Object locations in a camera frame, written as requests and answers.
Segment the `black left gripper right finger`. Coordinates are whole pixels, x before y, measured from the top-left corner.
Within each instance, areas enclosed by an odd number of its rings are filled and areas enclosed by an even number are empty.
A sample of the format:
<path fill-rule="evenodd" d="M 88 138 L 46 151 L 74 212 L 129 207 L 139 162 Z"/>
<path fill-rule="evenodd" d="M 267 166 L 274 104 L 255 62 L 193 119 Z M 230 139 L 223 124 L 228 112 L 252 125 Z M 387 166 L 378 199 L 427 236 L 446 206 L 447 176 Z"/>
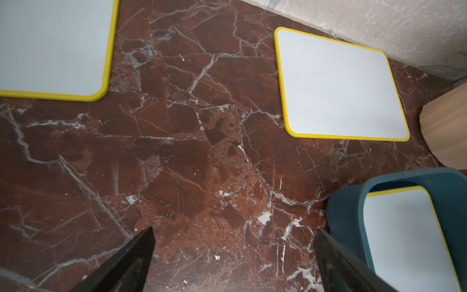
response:
<path fill-rule="evenodd" d="M 314 253 L 323 289 L 326 292 L 393 292 L 354 254 L 319 228 L 314 237 Z"/>

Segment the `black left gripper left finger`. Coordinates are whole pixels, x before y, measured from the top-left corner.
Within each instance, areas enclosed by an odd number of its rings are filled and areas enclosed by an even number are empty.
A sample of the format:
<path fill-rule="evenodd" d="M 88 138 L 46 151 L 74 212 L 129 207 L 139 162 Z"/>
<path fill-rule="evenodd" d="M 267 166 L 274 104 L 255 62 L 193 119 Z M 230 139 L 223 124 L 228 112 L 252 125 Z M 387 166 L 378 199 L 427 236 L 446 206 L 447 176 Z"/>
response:
<path fill-rule="evenodd" d="M 143 291 L 155 243 L 153 228 L 150 226 L 138 233 L 96 271 L 78 283 L 72 291 Z"/>

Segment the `dark teal storage tray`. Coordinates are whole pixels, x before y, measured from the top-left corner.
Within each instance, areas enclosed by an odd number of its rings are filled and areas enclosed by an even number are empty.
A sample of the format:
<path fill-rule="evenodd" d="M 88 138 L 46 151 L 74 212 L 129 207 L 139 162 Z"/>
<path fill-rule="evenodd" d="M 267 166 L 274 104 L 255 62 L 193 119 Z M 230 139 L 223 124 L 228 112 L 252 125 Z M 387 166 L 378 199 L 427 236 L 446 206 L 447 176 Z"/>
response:
<path fill-rule="evenodd" d="M 442 167 L 377 176 L 335 191 L 327 203 L 330 235 L 375 273 L 363 221 L 371 192 L 421 186 L 431 200 L 460 283 L 467 288 L 467 179 L 458 170 Z"/>

